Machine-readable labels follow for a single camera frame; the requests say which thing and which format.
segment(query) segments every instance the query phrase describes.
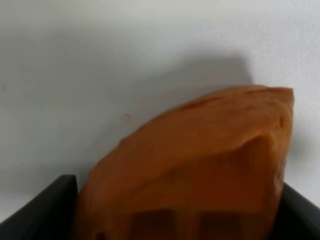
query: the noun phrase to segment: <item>white backdrop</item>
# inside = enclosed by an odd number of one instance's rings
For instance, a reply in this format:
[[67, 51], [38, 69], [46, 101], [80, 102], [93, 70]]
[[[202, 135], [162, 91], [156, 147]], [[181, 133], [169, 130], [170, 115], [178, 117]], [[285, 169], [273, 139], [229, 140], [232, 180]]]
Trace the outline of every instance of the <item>white backdrop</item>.
[[294, 88], [286, 181], [320, 206], [320, 1], [0, 0], [0, 221], [162, 111]]

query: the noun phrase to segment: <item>white wall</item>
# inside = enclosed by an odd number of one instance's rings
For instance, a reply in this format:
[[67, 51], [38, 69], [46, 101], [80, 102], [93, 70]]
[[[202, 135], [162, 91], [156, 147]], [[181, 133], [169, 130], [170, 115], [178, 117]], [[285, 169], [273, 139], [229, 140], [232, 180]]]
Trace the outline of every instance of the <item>white wall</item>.
[[0, 0], [0, 221], [156, 114], [295, 90], [286, 181], [320, 206], [320, 1]]

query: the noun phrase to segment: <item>orange object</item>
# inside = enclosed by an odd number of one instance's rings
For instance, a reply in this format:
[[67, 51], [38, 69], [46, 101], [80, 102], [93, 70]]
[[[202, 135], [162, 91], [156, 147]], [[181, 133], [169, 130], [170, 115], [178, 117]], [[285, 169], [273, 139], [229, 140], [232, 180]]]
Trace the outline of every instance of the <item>orange object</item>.
[[149, 121], [90, 172], [76, 239], [265, 239], [282, 194], [293, 104], [290, 88], [241, 86]]

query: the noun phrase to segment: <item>white surface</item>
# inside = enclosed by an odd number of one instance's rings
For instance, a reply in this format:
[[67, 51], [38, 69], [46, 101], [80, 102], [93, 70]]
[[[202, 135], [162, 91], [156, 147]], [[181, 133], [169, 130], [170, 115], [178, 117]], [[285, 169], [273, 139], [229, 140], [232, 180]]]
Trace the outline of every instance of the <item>white surface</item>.
[[286, 181], [320, 206], [320, 1], [0, 0], [0, 221], [160, 112], [295, 91]]

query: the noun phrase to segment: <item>orange clay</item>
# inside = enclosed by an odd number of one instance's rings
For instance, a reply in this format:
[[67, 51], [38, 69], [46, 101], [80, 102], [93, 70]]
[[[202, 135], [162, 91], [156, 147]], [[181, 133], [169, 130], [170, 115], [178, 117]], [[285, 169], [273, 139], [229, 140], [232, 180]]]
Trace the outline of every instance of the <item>orange clay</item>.
[[250, 85], [161, 114], [90, 172], [79, 240], [263, 240], [283, 189], [293, 90]]

